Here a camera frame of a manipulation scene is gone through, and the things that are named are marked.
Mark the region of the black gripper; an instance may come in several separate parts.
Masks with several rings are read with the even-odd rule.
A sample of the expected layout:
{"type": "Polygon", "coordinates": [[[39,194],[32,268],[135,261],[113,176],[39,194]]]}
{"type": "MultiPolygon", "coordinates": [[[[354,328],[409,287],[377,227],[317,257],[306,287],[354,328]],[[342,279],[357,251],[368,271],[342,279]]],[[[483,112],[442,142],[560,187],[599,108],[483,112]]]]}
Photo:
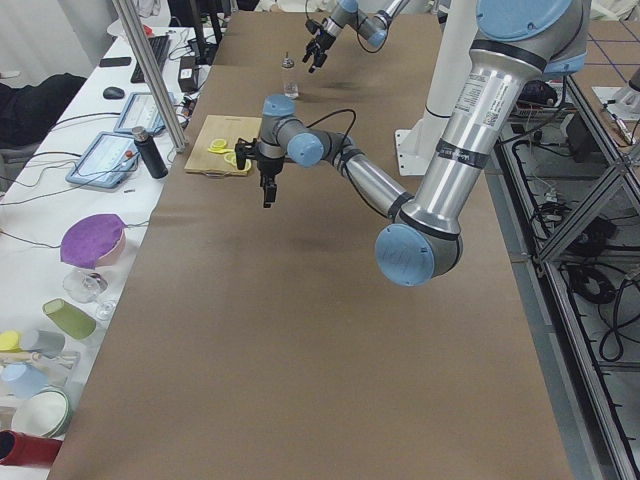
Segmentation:
{"type": "Polygon", "coordinates": [[[275,178],[283,170],[284,156],[271,158],[260,154],[257,157],[260,172],[260,185],[263,186],[263,207],[271,208],[276,201],[277,185],[275,178]]]}
{"type": "Polygon", "coordinates": [[[304,63],[312,60],[311,65],[308,68],[309,73],[314,73],[320,69],[326,59],[326,51],[331,48],[337,37],[340,35],[340,28],[327,29],[324,27],[318,27],[314,33],[313,40],[310,40],[305,47],[305,54],[302,58],[304,63]]]}

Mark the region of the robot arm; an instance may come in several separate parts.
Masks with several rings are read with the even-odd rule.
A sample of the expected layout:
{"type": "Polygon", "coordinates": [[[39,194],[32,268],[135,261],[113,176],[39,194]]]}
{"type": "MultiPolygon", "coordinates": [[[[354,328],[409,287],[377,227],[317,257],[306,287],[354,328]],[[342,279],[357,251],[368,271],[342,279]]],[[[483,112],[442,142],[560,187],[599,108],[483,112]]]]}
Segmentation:
{"type": "Polygon", "coordinates": [[[369,16],[360,9],[356,0],[344,0],[337,1],[330,15],[321,22],[306,14],[305,27],[312,39],[306,45],[302,61],[307,63],[311,60],[308,72],[314,73],[324,65],[328,50],[346,26],[355,31],[363,50],[378,52],[386,42],[393,21],[408,4],[408,1],[388,1],[382,9],[369,16]]]}
{"type": "Polygon", "coordinates": [[[253,149],[264,205],[286,160],[330,163],[390,223],[375,243],[384,276],[416,286],[450,271],[462,251],[459,214],[526,83],[579,70],[586,56],[587,1],[480,1],[463,58],[470,64],[420,187],[406,192],[347,134],[314,130],[294,102],[268,96],[253,149]]]}

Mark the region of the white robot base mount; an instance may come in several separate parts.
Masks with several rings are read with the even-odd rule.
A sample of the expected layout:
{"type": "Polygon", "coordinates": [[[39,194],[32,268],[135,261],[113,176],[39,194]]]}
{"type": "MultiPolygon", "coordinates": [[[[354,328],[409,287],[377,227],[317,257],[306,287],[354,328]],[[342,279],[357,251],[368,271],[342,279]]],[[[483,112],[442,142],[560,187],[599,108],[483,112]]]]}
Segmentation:
{"type": "Polygon", "coordinates": [[[469,49],[477,33],[475,1],[449,3],[424,114],[410,130],[398,130],[399,174],[422,176],[435,152],[471,70],[469,49]]]}

